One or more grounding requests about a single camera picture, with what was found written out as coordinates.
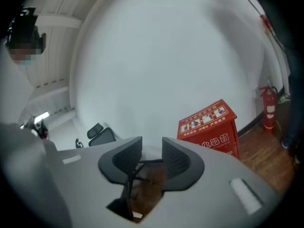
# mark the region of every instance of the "black chair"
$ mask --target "black chair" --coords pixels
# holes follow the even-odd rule
[[[89,146],[101,145],[104,143],[111,143],[116,141],[114,133],[111,128],[107,127],[98,133],[90,142]]]
[[[142,143],[143,138],[137,137],[133,141],[103,154],[98,161],[99,170],[109,182],[125,186],[129,183],[127,186],[129,194],[134,180],[153,183],[148,179],[136,176],[147,164],[143,163],[136,170],[142,157]]]
[[[99,134],[104,127],[97,123],[94,127],[92,127],[89,131],[87,131],[86,135],[89,139],[93,139],[97,134]]]
[[[167,170],[163,191],[182,191],[196,183],[204,172],[201,157],[172,140],[162,138],[162,159]]]
[[[76,149],[80,149],[80,148],[84,147],[84,145],[79,141],[79,139],[75,140],[75,146],[76,146]]]
[[[140,168],[136,169],[142,157],[142,143],[143,138],[137,137],[131,142],[104,153],[98,161],[100,172],[109,182],[125,186],[122,196],[111,202],[107,208],[129,220],[133,220],[130,204],[133,181],[148,181],[153,184],[148,179],[136,176],[147,164],[143,163]]]

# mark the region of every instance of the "ceiling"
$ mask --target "ceiling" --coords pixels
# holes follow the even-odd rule
[[[19,70],[34,87],[19,123],[46,111],[55,118],[73,109],[69,99],[69,72],[74,44],[83,21],[97,0],[25,0],[35,7],[39,34],[46,33],[46,48],[30,66]]]

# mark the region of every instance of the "light fixture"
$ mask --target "light fixture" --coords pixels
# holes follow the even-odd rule
[[[48,112],[44,112],[43,114],[41,114],[40,116],[35,118],[34,124],[40,122],[42,119],[45,119],[49,116]]]

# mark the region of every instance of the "red fire extinguisher box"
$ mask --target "red fire extinguisher box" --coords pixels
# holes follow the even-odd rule
[[[238,158],[235,113],[224,100],[180,120],[177,139],[221,151]]]

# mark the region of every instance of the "wooden floor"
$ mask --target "wooden floor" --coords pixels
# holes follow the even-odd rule
[[[293,155],[280,144],[283,134],[281,129],[285,129],[287,125],[288,108],[289,103],[279,105],[273,134],[263,132],[261,121],[239,138],[240,160],[279,193],[287,190],[295,177]],[[152,165],[144,168],[140,174],[155,182],[154,185],[138,182],[132,189],[132,210],[143,214],[144,218],[162,198],[166,169],[162,164]]]

